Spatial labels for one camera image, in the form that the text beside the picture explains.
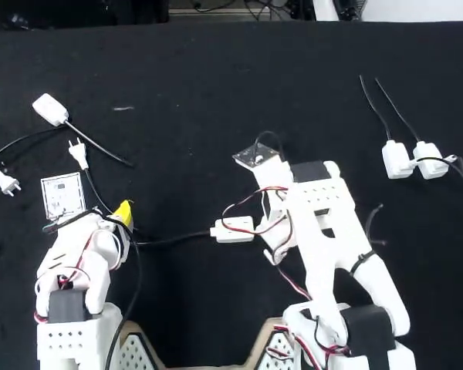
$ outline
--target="black band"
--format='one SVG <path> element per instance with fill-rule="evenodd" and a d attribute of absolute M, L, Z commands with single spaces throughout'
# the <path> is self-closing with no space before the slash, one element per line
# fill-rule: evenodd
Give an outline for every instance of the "black band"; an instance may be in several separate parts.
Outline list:
<path fill-rule="evenodd" d="M 361 265 L 363 262 L 366 262 L 369 258 L 371 258 L 372 256 L 374 256 L 375 253 L 376 253 L 376 251 L 373 249 L 373 250 L 371 250 L 371 251 L 368 252 L 368 253 L 361 254 L 360 256 L 358 256 L 358 261 L 355 262 L 355 264 L 353 265 L 352 269 L 350 270 L 350 275 L 354 276 L 354 275 L 355 275 L 355 271 L 357 271 L 357 268 L 359 268 L 360 265 Z"/>

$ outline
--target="white power plug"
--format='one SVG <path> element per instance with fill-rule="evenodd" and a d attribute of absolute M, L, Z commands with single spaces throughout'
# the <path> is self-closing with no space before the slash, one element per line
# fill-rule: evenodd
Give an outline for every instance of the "white power plug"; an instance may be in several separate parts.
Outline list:
<path fill-rule="evenodd" d="M 403 143 L 388 140 L 383 147 L 383 161 L 386 167 L 387 177 L 390 179 L 404 179 L 409 177 L 417 166 L 410 161 L 407 148 Z"/>
<path fill-rule="evenodd" d="M 2 171 L 0 171 L 0 190 L 3 192 L 3 194 L 8 194 L 13 197 L 13 191 L 21 190 L 21 187 L 19 186 L 19 181 L 17 179 L 7 176 Z"/>
<path fill-rule="evenodd" d="M 86 159 L 86 144 L 81 143 L 79 138 L 77 138 L 76 145 L 72 145 L 72 142 L 69 140 L 69 153 L 73 156 L 74 160 L 79 163 L 81 170 L 87 170 L 90 168 Z"/>
<path fill-rule="evenodd" d="M 32 108 L 51 125 L 60 126 L 69 119 L 69 112 L 65 106 L 56 101 L 51 95 L 41 95 Z"/>
<path fill-rule="evenodd" d="M 223 219 L 225 224 L 235 229 L 254 231 L 254 220 L 250 216 L 229 217 Z M 221 218 L 215 221 L 215 226 L 209 229 L 211 236 L 216 238 L 218 243 L 239 243 L 242 241 L 254 240 L 254 234 L 242 233 L 240 231 L 229 230 L 223 226 Z"/>
<path fill-rule="evenodd" d="M 442 158 L 442 155 L 434 143 L 419 141 L 414 149 L 414 157 L 418 161 L 425 157 Z M 454 162 L 456 159 L 456 156 L 446 158 L 448 162 Z M 438 160 L 421 160 L 418 161 L 418 169 L 424 179 L 430 180 L 444 176 L 449 170 L 449 165 Z"/>

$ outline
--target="table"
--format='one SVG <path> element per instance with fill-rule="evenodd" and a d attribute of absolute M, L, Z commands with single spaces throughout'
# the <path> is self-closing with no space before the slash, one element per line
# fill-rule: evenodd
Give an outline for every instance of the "table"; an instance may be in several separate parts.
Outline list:
<path fill-rule="evenodd" d="M 284 140 L 291 163 L 334 160 L 352 195 L 384 203 L 374 237 L 411 316 L 402 342 L 419 369 L 463 368 L 463 183 L 455 173 L 388 180 L 384 129 L 358 75 L 377 76 L 425 140 L 463 156 L 463 24 L 220 24 L 129 26 L 0 34 L 0 147 L 47 127 L 31 109 L 53 94 L 73 122 L 135 161 L 130 170 L 91 150 L 112 205 L 134 200 L 154 238 L 210 227 L 226 205 L 255 189 L 231 155 L 262 130 Z M 114 111 L 114 107 L 133 109 Z M 384 109 L 394 136 L 414 142 Z M 0 194 L 0 369 L 35 368 L 35 270 L 54 236 L 39 180 L 77 171 L 71 132 L 16 147 L 2 160 L 21 181 Z M 259 200 L 243 214 L 258 214 Z M 361 220 L 370 212 L 359 207 Z M 192 240 L 143 256 L 144 287 L 132 319 L 169 366 L 240 363 L 263 321 L 301 297 L 262 256 L 264 244 Z M 126 307 L 131 258 L 110 299 Z M 302 281 L 294 251 L 285 269 Z M 346 276 L 336 295 L 367 296 Z"/>

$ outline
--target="perforated panel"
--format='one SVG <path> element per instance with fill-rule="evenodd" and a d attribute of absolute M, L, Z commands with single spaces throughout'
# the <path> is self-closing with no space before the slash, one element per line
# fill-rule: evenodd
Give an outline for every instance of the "perforated panel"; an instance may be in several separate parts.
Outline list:
<path fill-rule="evenodd" d="M 131 334 L 120 349 L 120 370 L 157 370 L 139 335 Z"/>

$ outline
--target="white power adapter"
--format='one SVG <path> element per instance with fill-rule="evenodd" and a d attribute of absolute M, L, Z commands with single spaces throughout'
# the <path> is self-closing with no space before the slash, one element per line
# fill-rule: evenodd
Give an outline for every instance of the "white power adapter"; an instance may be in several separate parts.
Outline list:
<path fill-rule="evenodd" d="M 53 126 L 60 126 L 69 119 L 66 107 L 49 94 L 41 95 L 32 104 L 32 108 Z"/>
<path fill-rule="evenodd" d="M 438 160 L 418 161 L 420 158 L 426 157 L 442 159 L 441 152 L 434 143 L 419 141 L 414 149 L 414 157 L 418 162 L 418 169 L 422 173 L 422 177 L 426 180 L 443 177 L 449 170 L 449 165 Z M 448 162 L 454 162 L 456 159 L 456 156 L 449 156 L 445 160 Z"/>
<path fill-rule="evenodd" d="M 254 220 L 250 216 L 229 217 L 223 219 L 223 222 L 235 229 L 254 231 Z M 254 234 L 227 229 L 223 226 L 221 218 L 215 221 L 215 226 L 209 229 L 209 231 L 211 232 L 211 236 L 215 237 L 218 243 L 239 243 L 254 240 Z"/>
<path fill-rule="evenodd" d="M 407 148 L 403 143 L 388 140 L 382 152 L 387 177 L 390 179 L 404 179 L 414 172 L 417 164 L 410 162 Z"/>

